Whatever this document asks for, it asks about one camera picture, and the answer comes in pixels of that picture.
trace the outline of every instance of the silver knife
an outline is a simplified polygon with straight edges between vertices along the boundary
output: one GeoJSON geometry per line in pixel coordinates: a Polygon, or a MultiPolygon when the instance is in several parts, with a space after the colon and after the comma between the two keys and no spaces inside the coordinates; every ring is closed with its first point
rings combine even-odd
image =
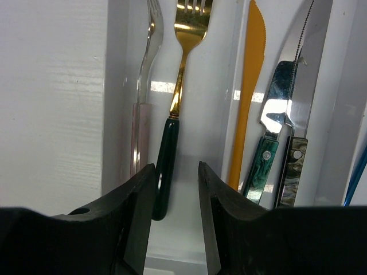
{"type": "Polygon", "coordinates": [[[302,46],[302,33],[307,22],[312,0],[306,0],[298,11],[295,21],[285,40],[269,90],[265,96],[260,124],[265,127],[265,134],[260,138],[251,165],[243,195],[259,204],[264,187],[278,149],[278,138],[284,125],[291,86],[295,74],[295,60],[302,46]]]}
{"type": "Polygon", "coordinates": [[[294,206],[307,150],[307,128],[333,0],[315,0],[299,57],[293,93],[287,106],[286,124],[292,129],[274,207],[294,206]]]}

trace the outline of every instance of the white drawer organizer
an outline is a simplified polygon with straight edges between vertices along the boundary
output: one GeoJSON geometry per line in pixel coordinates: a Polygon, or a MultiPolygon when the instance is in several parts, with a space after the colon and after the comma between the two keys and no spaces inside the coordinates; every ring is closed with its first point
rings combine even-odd
{"type": "MultiPolygon", "coordinates": [[[[347,83],[350,81],[348,77],[351,73],[343,70],[344,63],[345,68],[353,69],[353,64],[350,65],[348,60],[350,56],[355,54],[356,50],[363,49],[358,48],[360,43],[358,37],[350,38],[352,26],[355,27],[358,20],[363,18],[363,12],[356,12],[356,17],[354,17],[357,5],[360,9],[362,6],[366,8],[362,2],[362,0],[334,0],[307,135],[309,146],[297,194],[297,206],[312,206],[315,204],[315,197],[318,203],[324,199],[324,204],[340,205],[343,197],[367,96],[361,94],[362,85],[360,83],[353,86],[355,91],[346,89],[345,83],[340,84],[340,89],[338,87],[341,80],[347,83]],[[342,107],[343,102],[337,100],[335,104],[336,98],[345,98],[346,94],[348,94],[348,98],[359,96],[359,102],[362,101],[358,106],[349,106],[348,113],[344,113],[346,109],[342,107]],[[344,118],[349,116],[347,120],[350,132],[346,133],[341,127],[337,127],[334,118],[340,116],[344,118]],[[354,137],[353,140],[348,140],[349,135],[354,137]],[[331,144],[337,145],[337,147],[330,148],[331,144]],[[348,147],[349,151],[340,149],[344,146],[343,144],[348,147]],[[333,153],[338,150],[346,154],[345,161],[348,165],[338,166],[337,163],[343,158],[343,155],[335,158],[333,153]],[[335,172],[335,169],[338,169],[338,177],[341,180],[334,177],[333,181],[325,180],[319,184],[319,179],[328,176],[323,174],[323,171],[321,172],[322,167],[329,168],[328,173],[333,173],[332,171],[335,172]],[[339,194],[333,193],[334,184],[339,185],[339,194]],[[324,196],[323,193],[333,193],[334,197],[339,198],[339,201],[329,200],[327,195],[324,196]]],[[[181,58],[181,48],[173,29],[176,2],[160,0],[160,3],[165,20],[165,37],[153,67],[149,95],[149,101],[153,104],[154,117],[149,155],[149,161],[152,163],[157,161],[163,126],[169,110],[181,58]]],[[[246,177],[257,142],[262,135],[263,129],[257,122],[257,117],[264,92],[272,77],[272,70],[276,65],[282,41],[301,3],[302,0],[257,0],[266,23],[267,44],[263,69],[252,99],[243,157],[242,179],[246,177]]],[[[113,29],[108,30],[110,40],[107,41],[107,44],[111,43],[111,45],[107,45],[106,113],[104,117],[106,123],[114,120],[114,115],[118,113],[118,117],[124,119],[124,130],[123,133],[116,136],[120,139],[116,139],[113,143],[110,142],[109,135],[115,136],[116,129],[107,128],[105,125],[105,170],[103,170],[108,171],[107,162],[111,163],[110,160],[107,160],[111,159],[111,155],[106,154],[106,152],[111,152],[112,149],[116,148],[120,149],[120,146],[113,148],[111,146],[115,146],[116,142],[120,142],[122,139],[123,158],[119,159],[118,165],[116,163],[112,165],[120,167],[124,164],[123,180],[128,178],[128,165],[126,164],[129,161],[130,150],[131,106],[136,98],[136,81],[145,50],[147,25],[145,0],[133,0],[124,4],[126,5],[123,10],[124,15],[116,14],[110,9],[108,16],[109,26],[113,25],[112,22],[110,24],[110,20],[115,21],[115,23],[122,23],[121,20],[125,20],[124,23],[128,21],[128,31],[122,34],[119,41],[116,41],[116,38],[112,37],[116,35],[113,31],[120,32],[120,30],[116,27],[111,27],[113,29]],[[125,50],[123,57],[121,57],[121,52],[118,53],[120,58],[114,56],[117,51],[122,49],[125,50]],[[117,83],[114,84],[108,82],[108,76],[114,74],[116,60],[120,60],[122,63],[119,65],[124,66],[124,78],[116,78],[117,83]],[[118,105],[116,101],[122,102],[122,105],[118,105]]],[[[227,178],[240,96],[247,6],[248,1],[244,0],[215,0],[208,35],[189,57],[169,212],[164,220],[152,222],[146,274],[165,274],[163,270],[174,274],[206,273],[204,239],[198,200],[198,162],[201,160],[209,163],[224,180],[227,178]]],[[[284,150],[285,139],[288,136],[287,131],[289,130],[282,132],[278,154],[268,178],[266,191],[261,199],[261,205],[266,208],[271,207],[274,199],[273,187],[278,179],[283,157],[280,153],[284,150]]],[[[108,185],[111,182],[109,181],[110,175],[105,173],[102,175],[103,187],[108,190],[111,188],[108,185]]]]}

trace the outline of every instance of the yellow knife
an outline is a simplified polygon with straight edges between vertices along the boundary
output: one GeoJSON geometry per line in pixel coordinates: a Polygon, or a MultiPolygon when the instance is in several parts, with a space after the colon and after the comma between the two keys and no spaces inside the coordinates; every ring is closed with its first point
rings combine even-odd
{"type": "Polygon", "coordinates": [[[237,117],[235,145],[228,180],[228,185],[236,191],[239,188],[248,113],[252,95],[263,66],[265,45],[266,29],[264,19],[255,0],[251,0],[248,10],[240,108],[237,117]]]}

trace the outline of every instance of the gold fork neck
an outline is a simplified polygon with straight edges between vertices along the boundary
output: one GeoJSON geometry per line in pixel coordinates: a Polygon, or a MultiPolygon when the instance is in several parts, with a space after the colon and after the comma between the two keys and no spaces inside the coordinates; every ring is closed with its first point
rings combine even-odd
{"type": "Polygon", "coordinates": [[[182,52],[182,59],[179,65],[176,86],[174,87],[173,98],[170,108],[170,118],[172,119],[179,118],[179,110],[181,109],[181,100],[182,100],[182,88],[184,86],[186,62],[188,60],[188,56],[189,51],[184,49],[182,52]]]}

